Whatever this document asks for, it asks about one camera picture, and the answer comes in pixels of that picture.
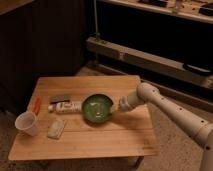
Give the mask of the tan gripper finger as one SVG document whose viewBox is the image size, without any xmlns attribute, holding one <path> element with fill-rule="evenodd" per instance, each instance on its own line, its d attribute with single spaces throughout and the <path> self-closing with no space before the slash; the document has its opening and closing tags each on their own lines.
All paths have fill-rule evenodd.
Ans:
<svg viewBox="0 0 213 171">
<path fill-rule="evenodd" d="M 111 113 L 116 113 L 119 111 L 119 105 L 118 104 L 113 104 L 111 107 L 110 107 L 110 112 Z"/>
</svg>

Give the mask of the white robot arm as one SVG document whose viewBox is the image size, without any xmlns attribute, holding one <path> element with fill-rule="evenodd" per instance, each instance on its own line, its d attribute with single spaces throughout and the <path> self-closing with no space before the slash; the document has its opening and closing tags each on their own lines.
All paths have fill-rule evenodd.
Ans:
<svg viewBox="0 0 213 171">
<path fill-rule="evenodd" d="M 111 111 L 129 112 L 146 103 L 158 107 L 203 149 L 199 171 L 213 171 L 213 123 L 170 101 L 157 87 L 140 83 L 133 92 L 121 97 Z"/>
</svg>

